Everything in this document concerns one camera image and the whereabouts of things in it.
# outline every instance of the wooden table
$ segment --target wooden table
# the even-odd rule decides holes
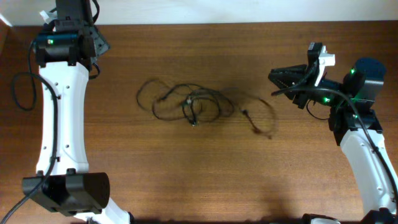
[[[42,97],[20,111],[10,82],[26,71],[37,27],[9,31],[0,57],[0,217],[21,197],[21,180],[39,158]],[[327,122],[313,119],[276,90],[270,69],[307,63],[310,42],[336,54],[328,77],[342,81],[355,61],[374,57],[387,68],[377,111],[389,157],[398,167],[398,22],[298,22],[175,26],[101,26],[112,45],[85,97],[85,146],[90,172],[106,172],[111,196],[138,219],[245,221],[319,213],[340,220],[363,217],[347,159]],[[149,78],[209,88],[239,87],[276,110],[278,132],[256,136],[239,114],[191,127],[165,122],[139,109],[134,95]],[[18,86],[28,104],[28,81]],[[317,107],[327,116],[327,108]],[[71,223],[27,202],[9,223]]]

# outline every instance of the white wall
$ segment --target white wall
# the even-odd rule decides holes
[[[98,0],[98,24],[397,20],[398,0]],[[41,25],[55,0],[0,0],[12,25]]]

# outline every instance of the white background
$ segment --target white background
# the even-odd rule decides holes
[[[98,0],[98,24],[196,24],[398,19],[398,0]],[[14,26],[42,25],[55,0],[0,0]]]

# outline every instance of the wooden surface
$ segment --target wooden surface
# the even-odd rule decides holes
[[[382,61],[388,72],[374,108],[398,167],[397,29],[397,21],[100,27],[112,49],[86,89],[90,172],[106,172],[112,198],[138,219],[245,221],[319,213],[359,220],[359,191],[327,122],[284,96],[271,97],[277,88],[267,76],[272,68],[307,63],[312,41],[336,54],[327,72],[339,82],[360,57]],[[34,175],[39,158],[41,93],[37,109],[26,113],[9,90],[12,75],[27,70],[27,47],[38,31],[11,29],[0,57],[0,217],[22,197],[21,180]],[[156,120],[134,98],[154,77],[260,95],[277,112],[278,132],[272,139],[256,136],[239,114],[195,128]],[[31,99],[28,84],[18,87],[24,103]],[[328,115],[327,108],[316,112]],[[10,223],[75,221],[29,201]]]
[[[4,46],[4,43],[7,38],[7,33],[8,33],[9,27],[3,23],[3,21],[0,20],[0,55],[2,52],[2,48]]]

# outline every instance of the tangled cable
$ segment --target tangled cable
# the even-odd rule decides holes
[[[157,91],[162,88],[167,91],[163,91],[163,94],[155,94],[151,99],[151,104],[144,106],[141,100],[142,92],[151,83],[159,85]],[[237,91],[245,98],[257,100],[264,105],[271,112],[271,128],[267,130],[259,128],[249,115],[248,110],[242,108],[239,103],[229,99],[225,95],[225,93],[232,90]],[[177,102],[174,101],[174,103],[171,103],[170,106],[170,101],[173,102],[170,99],[176,97],[180,99],[177,99]],[[157,119],[163,121],[186,119],[192,126],[197,126],[199,123],[211,123],[219,118],[229,118],[236,111],[236,108],[238,108],[239,112],[251,124],[254,133],[271,138],[276,131],[276,113],[273,107],[260,97],[242,92],[238,88],[217,91],[194,83],[182,83],[170,87],[159,79],[153,79],[146,81],[140,87],[136,94],[136,101],[141,109],[152,113]]]

